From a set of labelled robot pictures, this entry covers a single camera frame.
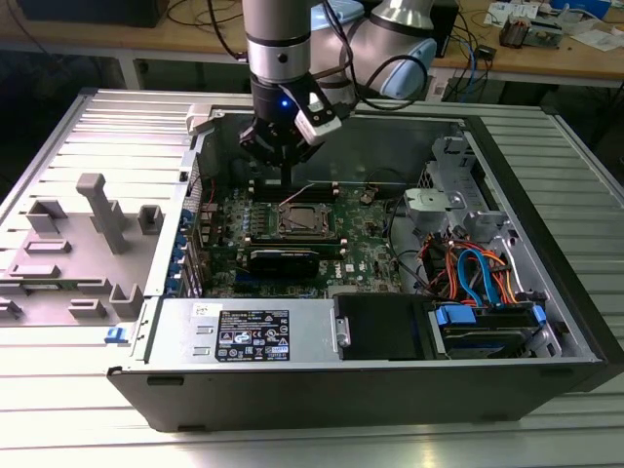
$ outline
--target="motherboard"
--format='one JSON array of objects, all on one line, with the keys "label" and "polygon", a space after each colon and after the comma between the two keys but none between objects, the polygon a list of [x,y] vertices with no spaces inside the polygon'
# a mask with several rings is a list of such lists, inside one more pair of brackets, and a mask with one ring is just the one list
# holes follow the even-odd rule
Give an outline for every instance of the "motherboard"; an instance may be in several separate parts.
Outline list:
[{"label": "motherboard", "polygon": [[327,298],[398,293],[399,265],[387,247],[387,203],[363,204],[364,187],[257,201],[242,189],[219,192],[201,213],[205,297]]}]

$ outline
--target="gray plastic piece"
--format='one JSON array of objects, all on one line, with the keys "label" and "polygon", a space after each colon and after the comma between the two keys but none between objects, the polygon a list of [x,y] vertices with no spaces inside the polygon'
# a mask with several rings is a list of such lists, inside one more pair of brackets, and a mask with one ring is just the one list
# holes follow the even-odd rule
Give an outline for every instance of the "gray plastic piece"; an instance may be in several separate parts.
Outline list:
[{"label": "gray plastic piece", "polygon": [[20,307],[12,300],[0,299],[0,319],[18,319],[22,313]]},{"label": "gray plastic piece", "polygon": [[85,295],[109,294],[112,289],[108,278],[102,278],[99,283],[78,283],[78,291]]},{"label": "gray plastic piece", "polygon": [[28,242],[23,248],[29,254],[68,254],[71,244],[67,241],[41,241]]},{"label": "gray plastic piece", "polygon": [[[113,218],[115,219],[115,221],[117,221],[117,225],[123,232],[123,230],[126,229],[128,220],[126,219],[123,212],[121,211],[121,206],[119,205],[119,202],[117,200],[113,200],[111,202],[108,202],[108,205],[110,206],[110,210],[113,213]],[[95,216],[91,216],[91,222],[94,224],[94,228],[96,229],[96,232],[101,234],[101,229],[99,228],[98,219]]]},{"label": "gray plastic piece", "polygon": [[16,265],[9,276],[21,278],[58,278],[60,269],[56,265]]},{"label": "gray plastic piece", "polygon": [[59,229],[55,219],[65,219],[67,214],[62,210],[56,200],[36,201],[26,214],[32,228],[40,237],[56,237]]},{"label": "gray plastic piece", "polygon": [[143,292],[135,284],[130,297],[126,298],[119,285],[115,285],[108,301],[121,319],[136,320],[143,304]]},{"label": "gray plastic piece", "polygon": [[0,285],[0,294],[2,295],[29,295],[30,291],[24,288],[20,283]]},{"label": "gray plastic piece", "polygon": [[106,179],[102,174],[82,174],[76,190],[89,201],[108,248],[113,254],[119,255],[128,248],[128,243],[121,233],[118,217],[111,210],[104,194],[105,184]]},{"label": "gray plastic piece", "polygon": [[143,205],[136,219],[144,236],[157,236],[163,228],[163,212],[158,205]]},{"label": "gray plastic piece", "polygon": [[106,309],[99,299],[71,299],[68,310],[76,319],[106,317]]}]

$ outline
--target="blue clip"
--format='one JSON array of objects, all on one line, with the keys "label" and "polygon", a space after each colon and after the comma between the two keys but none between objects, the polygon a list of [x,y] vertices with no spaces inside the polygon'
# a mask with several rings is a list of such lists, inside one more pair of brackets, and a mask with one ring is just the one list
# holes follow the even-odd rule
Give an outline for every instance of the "blue clip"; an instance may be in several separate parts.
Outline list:
[{"label": "blue clip", "polygon": [[186,244],[187,244],[186,238],[178,233],[175,236],[175,246],[176,247],[184,247],[184,246],[186,246]]},{"label": "blue clip", "polygon": [[108,329],[104,343],[106,344],[122,344],[127,343],[126,330],[120,327],[111,327]]},{"label": "blue clip", "polygon": [[481,270],[483,271],[483,274],[484,274],[483,275],[484,285],[486,287],[487,300],[489,300],[491,304],[499,304],[500,298],[498,297],[498,292],[496,291],[496,288],[491,282],[488,261],[483,255],[481,255],[479,251],[475,251],[474,249],[467,249],[464,252],[462,252],[461,255],[459,256],[459,260],[457,261],[457,276],[459,277],[459,283],[461,284],[461,287],[473,299],[475,299],[475,302],[477,302],[478,306],[481,307],[482,305],[484,305],[479,295],[470,288],[470,285],[468,284],[468,281],[466,280],[466,271],[464,269],[464,262],[466,261],[466,257],[469,254],[473,254],[479,261],[479,264],[481,265]]},{"label": "blue clip", "polygon": [[172,250],[172,257],[174,258],[174,260],[182,260],[184,258],[184,252],[175,247]]},{"label": "blue clip", "polygon": [[533,305],[533,314],[535,315],[539,325],[546,325],[546,312],[544,312],[541,305]]},{"label": "blue clip", "polygon": [[179,273],[182,270],[182,267],[179,265],[179,263],[171,263],[169,265],[169,274],[170,275],[174,275],[176,273]]},{"label": "blue clip", "polygon": [[448,324],[476,324],[477,317],[469,305],[447,304],[436,310],[438,325],[443,327]]},{"label": "blue clip", "polygon": [[179,222],[181,224],[189,224],[193,221],[193,213],[187,209],[183,209],[180,214]]}]

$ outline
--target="side panel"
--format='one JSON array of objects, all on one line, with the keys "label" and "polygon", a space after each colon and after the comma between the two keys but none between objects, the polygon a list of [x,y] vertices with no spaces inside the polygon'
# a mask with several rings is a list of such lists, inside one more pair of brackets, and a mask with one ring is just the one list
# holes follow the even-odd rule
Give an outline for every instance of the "side panel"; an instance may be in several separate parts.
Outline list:
[{"label": "side panel", "polygon": [[520,419],[595,365],[413,370],[120,373],[109,380],[158,431]]}]

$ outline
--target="cpu socket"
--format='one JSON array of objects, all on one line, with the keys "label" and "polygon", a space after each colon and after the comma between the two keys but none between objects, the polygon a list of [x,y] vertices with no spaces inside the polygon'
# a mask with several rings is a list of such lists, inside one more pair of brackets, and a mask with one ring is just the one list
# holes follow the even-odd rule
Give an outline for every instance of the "cpu socket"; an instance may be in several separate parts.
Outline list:
[{"label": "cpu socket", "polygon": [[325,205],[286,204],[278,209],[278,234],[282,239],[336,239],[332,210]]}]

